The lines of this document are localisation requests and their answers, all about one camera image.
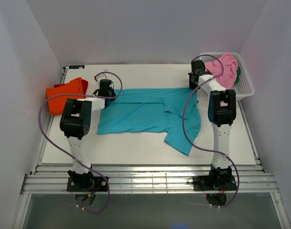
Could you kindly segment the turquoise t shirt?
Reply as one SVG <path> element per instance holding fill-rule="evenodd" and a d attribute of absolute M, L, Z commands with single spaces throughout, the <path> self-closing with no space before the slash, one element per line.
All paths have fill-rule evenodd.
<path fill-rule="evenodd" d="M 201 130 L 197 93 L 189 88 L 124 89 L 101 111 L 97 134 L 166 133 L 164 141 L 184 155 Z"/>

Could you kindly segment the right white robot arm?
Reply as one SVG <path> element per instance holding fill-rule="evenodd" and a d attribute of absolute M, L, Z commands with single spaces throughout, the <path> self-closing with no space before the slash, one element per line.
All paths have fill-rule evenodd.
<path fill-rule="evenodd" d="M 208 119 L 213 128 L 214 154 L 207 176 L 194 176 L 195 191 L 234 191 L 237 184 L 232 175 L 229 156 L 229 135 L 236 118 L 236 93 L 213 79 L 202 60 L 191 62 L 189 88 L 200 86 L 208 95 Z"/>

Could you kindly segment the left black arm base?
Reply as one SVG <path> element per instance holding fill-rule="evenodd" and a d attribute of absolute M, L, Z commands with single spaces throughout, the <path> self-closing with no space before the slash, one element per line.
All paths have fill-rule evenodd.
<path fill-rule="evenodd" d="M 69 178 L 67 182 L 66 191 L 68 192 L 99 192 L 108 191 L 107 181 L 109 177 L 94 176 L 92 172 L 78 174 L 69 170 Z"/>

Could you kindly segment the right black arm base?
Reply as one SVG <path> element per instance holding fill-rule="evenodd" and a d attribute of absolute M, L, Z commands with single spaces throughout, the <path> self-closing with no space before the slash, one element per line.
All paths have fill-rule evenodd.
<path fill-rule="evenodd" d="M 209 176 L 193 176 L 187 180 L 187 184 L 193 185 L 194 191 L 235 191 L 237 189 L 234 176 L 226 180 L 211 180 Z"/>

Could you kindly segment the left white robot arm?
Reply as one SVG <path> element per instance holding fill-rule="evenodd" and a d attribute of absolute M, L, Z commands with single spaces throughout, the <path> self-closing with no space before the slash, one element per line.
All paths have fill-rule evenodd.
<path fill-rule="evenodd" d="M 83 138 L 91 129 L 92 112 L 105 109 L 116 96 L 113 82 L 109 79 L 99 81 L 98 92 L 94 95 L 106 97 L 87 99 L 67 99 L 61 116 L 60 130 L 64 132 L 69 143 L 71 155 L 74 156 L 73 167 L 68 171 L 68 192 L 96 192 L 107 191 L 106 181 L 95 176 L 91 170 L 88 153 L 82 149 Z"/>

